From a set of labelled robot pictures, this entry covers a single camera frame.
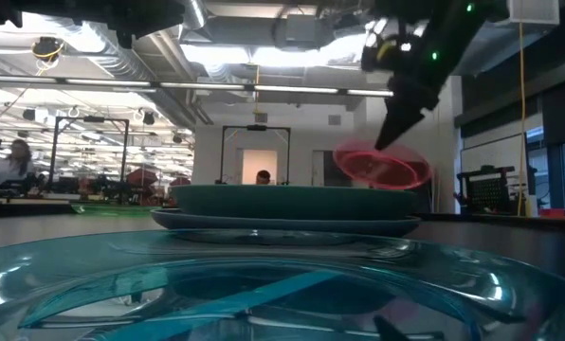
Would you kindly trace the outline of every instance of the robotic arm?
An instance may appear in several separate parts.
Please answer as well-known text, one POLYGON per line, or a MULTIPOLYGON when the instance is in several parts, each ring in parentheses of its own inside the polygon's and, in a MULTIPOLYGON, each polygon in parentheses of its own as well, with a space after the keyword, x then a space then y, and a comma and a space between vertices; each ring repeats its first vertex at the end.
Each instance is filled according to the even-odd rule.
POLYGON ((383 150, 433 110, 447 77, 486 20, 508 17, 504 0, 375 0, 376 20, 398 24, 398 34, 382 37, 382 25, 368 33, 361 67, 393 71, 388 113, 375 142, 383 150), (421 36, 410 27, 428 21, 421 36))

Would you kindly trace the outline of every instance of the woman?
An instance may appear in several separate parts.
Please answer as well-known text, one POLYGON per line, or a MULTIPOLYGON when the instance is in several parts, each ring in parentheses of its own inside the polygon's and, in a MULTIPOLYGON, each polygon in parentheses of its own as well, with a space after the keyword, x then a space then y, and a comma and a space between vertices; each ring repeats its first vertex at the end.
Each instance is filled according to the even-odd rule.
POLYGON ((34 172, 32 152, 24 140, 14 140, 10 145, 10 154, 6 159, 0 159, 0 185, 7 180, 24 180, 29 173, 34 172))

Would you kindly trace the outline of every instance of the green object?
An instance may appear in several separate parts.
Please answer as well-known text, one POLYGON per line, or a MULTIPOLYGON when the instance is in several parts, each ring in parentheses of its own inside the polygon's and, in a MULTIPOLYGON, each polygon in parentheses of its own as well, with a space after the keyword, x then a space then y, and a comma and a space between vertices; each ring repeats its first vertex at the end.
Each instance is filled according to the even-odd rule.
POLYGON ((159 206, 118 206, 118 205, 72 205, 79 214, 87 214, 104 217, 146 217, 150 211, 160 208, 159 206))
POLYGON ((415 208, 417 195, 402 190, 259 185, 173 187, 187 214, 288 220, 392 220, 415 208))

